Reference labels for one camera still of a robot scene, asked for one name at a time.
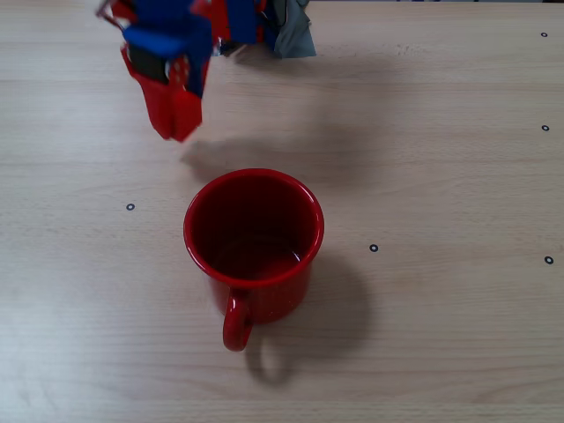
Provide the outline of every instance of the mug rim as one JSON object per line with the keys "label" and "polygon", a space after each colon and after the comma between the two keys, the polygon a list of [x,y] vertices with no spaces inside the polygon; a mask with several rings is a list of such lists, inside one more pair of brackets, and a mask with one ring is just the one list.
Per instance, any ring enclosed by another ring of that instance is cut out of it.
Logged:
{"label": "mug rim", "polygon": [[[227,276],[225,273],[217,271],[214,269],[209,263],[207,263],[204,258],[197,252],[196,245],[194,243],[194,239],[192,236],[192,232],[190,231],[190,222],[194,217],[194,213],[196,212],[197,207],[202,203],[202,201],[210,195],[218,186],[222,185],[227,181],[231,181],[236,178],[240,178],[243,176],[262,176],[268,177],[273,180],[284,182],[293,187],[296,191],[299,192],[301,196],[304,196],[308,200],[308,206],[310,211],[315,217],[315,234],[314,240],[311,243],[307,253],[303,256],[303,258],[290,270],[285,271],[284,273],[280,273],[272,278],[265,278],[265,279],[240,279],[240,278],[232,278]],[[196,196],[192,199],[188,210],[186,211],[186,215],[184,217],[184,243],[186,244],[186,249],[188,250],[192,260],[194,263],[208,276],[211,278],[217,279],[220,282],[223,282],[231,287],[240,288],[240,289],[253,289],[259,288],[264,286],[273,286],[279,283],[288,280],[289,278],[297,275],[298,273],[302,272],[306,269],[309,264],[312,262],[314,257],[317,255],[319,248],[321,247],[323,241],[323,233],[324,233],[324,219],[323,219],[323,212],[321,210],[321,205],[315,198],[314,194],[306,187],[303,183],[298,181],[297,179],[293,178],[289,174],[283,174],[277,170],[272,169],[263,169],[263,168],[251,168],[251,169],[241,169],[235,170],[233,172],[229,172],[228,174],[223,174],[220,177],[214,179],[213,181],[207,183],[202,189],[198,191]]]}

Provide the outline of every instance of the mug handle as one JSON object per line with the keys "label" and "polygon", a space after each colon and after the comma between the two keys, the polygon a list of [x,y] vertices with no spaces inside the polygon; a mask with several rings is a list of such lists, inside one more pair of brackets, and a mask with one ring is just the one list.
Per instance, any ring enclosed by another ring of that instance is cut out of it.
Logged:
{"label": "mug handle", "polygon": [[223,344],[228,350],[242,351],[247,346],[253,323],[249,318],[249,293],[229,289],[226,319],[223,322]]}

